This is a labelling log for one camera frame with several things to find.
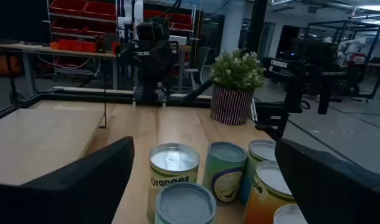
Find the black framed robot cell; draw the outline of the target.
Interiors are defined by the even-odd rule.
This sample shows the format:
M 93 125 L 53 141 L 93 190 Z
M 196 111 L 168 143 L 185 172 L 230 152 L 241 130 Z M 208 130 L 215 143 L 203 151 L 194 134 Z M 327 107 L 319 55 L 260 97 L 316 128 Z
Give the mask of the black framed robot cell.
M 336 46 L 339 43 L 352 40 L 355 38 L 365 37 L 366 45 L 358 53 L 353 53 L 346 58 L 337 58 L 340 66 L 346 67 L 347 75 L 346 96 L 352 98 L 364 98 L 366 101 L 372 100 L 380 85 L 380 64 L 374 69 L 377 76 L 375 86 L 371 93 L 360 93 L 359 83 L 364 79 L 366 69 L 373 65 L 371 62 L 373 50 L 376 48 L 380 39 L 380 24 L 376 24 L 377 20 L 372 22 L 361 22 L 354 20 L 328 21 L 328 22 L 312 22 L 307 25 L 306 33 L 316 27 L 334 30 L 335 34 L 332 43 Z

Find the wooden shelf with black frame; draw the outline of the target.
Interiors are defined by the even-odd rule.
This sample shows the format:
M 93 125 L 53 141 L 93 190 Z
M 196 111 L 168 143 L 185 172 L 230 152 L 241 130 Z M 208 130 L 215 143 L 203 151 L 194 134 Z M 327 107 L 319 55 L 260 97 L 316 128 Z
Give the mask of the wooden shelf with black frame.
M 18 109 L 0 119 L 0 184 L 21 185 L 82 158 L 105 117 L 103 104 Z

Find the artificial plant in striped pot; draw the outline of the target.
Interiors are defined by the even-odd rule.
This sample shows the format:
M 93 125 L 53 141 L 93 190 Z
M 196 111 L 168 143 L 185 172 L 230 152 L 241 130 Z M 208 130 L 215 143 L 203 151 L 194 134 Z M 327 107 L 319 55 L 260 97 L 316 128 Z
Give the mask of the artificial plant in striped pot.
M 210 117 L 222 124 L 244 125 L 254 91 L 264 85 L 264 70 L 256 52 L 223 51 L 211 66 L 213 84 Z

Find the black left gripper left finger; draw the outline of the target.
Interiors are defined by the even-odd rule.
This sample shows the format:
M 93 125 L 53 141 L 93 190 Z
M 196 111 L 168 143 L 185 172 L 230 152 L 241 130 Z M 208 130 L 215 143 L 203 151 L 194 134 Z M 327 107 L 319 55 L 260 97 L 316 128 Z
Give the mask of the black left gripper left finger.
M 0 224 L 111 224 L 134 156 L 127 136 L 25 184 L 0 184 Z

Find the oranges label can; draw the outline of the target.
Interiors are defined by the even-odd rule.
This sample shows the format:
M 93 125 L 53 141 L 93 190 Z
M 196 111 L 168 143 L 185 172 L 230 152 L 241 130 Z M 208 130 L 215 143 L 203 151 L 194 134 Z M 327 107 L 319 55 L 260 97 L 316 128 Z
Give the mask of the oranges label can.
M 184 144 L 161 144 L 150 151 L 150 176 L 146 210 L 150 223 L 155 221 L 158 192 L 177 182 L 197 182 L 200 160 L 199 153 L 194 148 Z

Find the red-orange label can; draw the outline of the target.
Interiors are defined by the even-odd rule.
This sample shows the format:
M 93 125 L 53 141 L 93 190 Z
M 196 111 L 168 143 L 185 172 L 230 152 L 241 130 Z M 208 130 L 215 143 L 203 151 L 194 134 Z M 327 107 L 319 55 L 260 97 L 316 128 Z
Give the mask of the red-orange label can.
M 273 216 L 273 224 L 308 224 L 297 204 L 287 204 L 278 208 Z

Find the black metal table frame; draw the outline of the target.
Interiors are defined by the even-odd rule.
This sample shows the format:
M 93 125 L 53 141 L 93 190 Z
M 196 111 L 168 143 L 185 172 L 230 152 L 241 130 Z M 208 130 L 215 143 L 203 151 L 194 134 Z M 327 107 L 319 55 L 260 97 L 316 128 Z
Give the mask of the black metal table frame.
M 203 93 L 212 86 L 212 82 L 207 81 L 196 90 L 188 94 L 172 93 L 165 101 L 141 102 L 136 100 L 132 91 L 94 89 L 83 90 L 69 87 L 53 87 L 44 90 L 25 100 L 17 97 L 15 84 L 12 84 L 11 103 L 12 105 L 0 111 L 0 119 L 21 108 L 28 108 L 41 100 L 55 101 L 84 101 L 90 103 L 118 103 L 147 106 L 175 106 L 190 108 L 210 108 L 212 97 L 204 96 Z M 272 139 L 276 140 L 283 136 L 288 118 L 291 113 L 300 114 L 303 110 L 309 110 L 308 103 L 302 106 L 302 94 L 294 91 L 287 94 L 284 101 L 281 102 L 261 102 L 252 99 L 248 118 L 255 124 L 255 128 L 264 131 Z

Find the storage rack with red bins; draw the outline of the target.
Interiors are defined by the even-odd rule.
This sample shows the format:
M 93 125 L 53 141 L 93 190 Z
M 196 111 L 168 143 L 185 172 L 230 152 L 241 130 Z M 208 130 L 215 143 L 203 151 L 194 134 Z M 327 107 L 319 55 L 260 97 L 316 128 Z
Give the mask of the storage rack with red bins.
M 199 19 L 196 7 L 189 9 L 171 8 L 173 2 L 142 0 L 140 12 L 144 21 L 152 17 L 165 18 L 168 21 L 170 40 L 179 44 L 178 59 L 187 65 L 192 52 L 191 39 L 197 31 Z M 115 50 L 123 44 L 121 40 L 108 40 L 109 35 L 118 31 L 117 3 L 96 0 L 51 0 L 51 33 L 56 42 L 60 39 L 94 42 L 96 52 L 116 54 Z

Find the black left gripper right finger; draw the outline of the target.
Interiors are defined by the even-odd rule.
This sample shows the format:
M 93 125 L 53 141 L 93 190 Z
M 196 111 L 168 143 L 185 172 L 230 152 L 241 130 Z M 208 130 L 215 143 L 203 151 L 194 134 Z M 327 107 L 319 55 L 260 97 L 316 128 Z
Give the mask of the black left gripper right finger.
M 380 224 L 380 174 L 284 138 L 275 157 L 308 224 Z

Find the long wooden workbench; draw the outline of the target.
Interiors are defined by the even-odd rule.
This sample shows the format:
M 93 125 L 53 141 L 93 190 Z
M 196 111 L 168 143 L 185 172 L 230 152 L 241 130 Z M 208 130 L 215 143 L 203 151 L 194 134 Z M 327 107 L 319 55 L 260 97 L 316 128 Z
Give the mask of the long wooden workbench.
M 29 94 L 33 95 L 37 93 L 37 88 L 35 84 L 35 78 L 31 72 L 31 66 L 29 65 L 29 54 L 46 54 L 46 55 L 58 55 L 58 56 L 69 56 L 69 57 L 87 57 L 87 58 L 98 58 L 109 60 L 112 63 L 113 69 L 113 90 L 118 89 L 118 64 L 116 60 L 116 55 L 112 53 L 95 53 L 95 52 L 78 52 L 71 50 L 57 50 L 50 47 L 44 47 L 41 45 L 26 45 L 23 43 L 16 44 L 0 44 L 0 49 L 3 49 L 8 53 L 21 53 L 24 67 L 24 74 L 26 77 L 26 88 Z

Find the black rig upright post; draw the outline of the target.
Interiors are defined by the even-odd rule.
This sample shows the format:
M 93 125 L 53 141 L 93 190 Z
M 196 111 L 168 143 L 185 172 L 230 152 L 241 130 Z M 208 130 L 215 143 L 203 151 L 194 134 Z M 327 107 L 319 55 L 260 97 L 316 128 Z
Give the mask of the black rig upright post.
M 268 0 L 255 0 L 252 8 L 252 17 L 250 20 L 250 29 L 247 34 L 245 51 L 247 53 L 258 52 L 260 37 L 264 26 L 265 13 Z

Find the green chicken soup can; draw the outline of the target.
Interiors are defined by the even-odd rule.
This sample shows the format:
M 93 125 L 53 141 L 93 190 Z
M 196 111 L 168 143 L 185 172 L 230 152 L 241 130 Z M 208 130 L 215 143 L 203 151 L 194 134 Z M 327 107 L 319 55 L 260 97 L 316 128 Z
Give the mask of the green chicken soup can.
M 209 145 L 202 185 L 218 205 L 230 205 L 236 199 L 246 160 L 246 150 L 236 144 L 217 141 Z

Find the orange pineapple label can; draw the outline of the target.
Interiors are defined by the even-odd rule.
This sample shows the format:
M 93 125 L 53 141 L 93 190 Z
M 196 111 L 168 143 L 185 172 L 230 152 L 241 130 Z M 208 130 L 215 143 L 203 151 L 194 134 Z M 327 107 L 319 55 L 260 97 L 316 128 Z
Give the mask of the orange pineapple label can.
M 242 224 L 273 224 L 277 209 L 296 204 L 281 170 L 274 161 L 256 165 Z

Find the blue cherries label can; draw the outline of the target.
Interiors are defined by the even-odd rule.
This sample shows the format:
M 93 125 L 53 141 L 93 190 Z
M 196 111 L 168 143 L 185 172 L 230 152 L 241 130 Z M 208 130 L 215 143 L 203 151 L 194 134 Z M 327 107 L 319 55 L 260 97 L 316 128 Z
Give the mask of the blue cherries label can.
M 256 165 L 263 161 L 276 161 L 275 146 L 274 141 L 268 140 L 253 140 L 249 143 L 248 157 L 239 192 L 239 200 L 242 204 L 247 203 Z

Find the row of orange bins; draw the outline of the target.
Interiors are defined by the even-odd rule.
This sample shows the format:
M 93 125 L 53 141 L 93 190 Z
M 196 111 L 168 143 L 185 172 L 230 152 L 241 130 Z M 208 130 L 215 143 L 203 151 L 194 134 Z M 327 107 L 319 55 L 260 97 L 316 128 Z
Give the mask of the row of orange bins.
M 54 50 L 71 50 L 76 52 L 96 52 L 96 45 L 94 42 L 84 42 L 77 40 L 60 39 L 56 42 L 50 43 L 51 49 Z

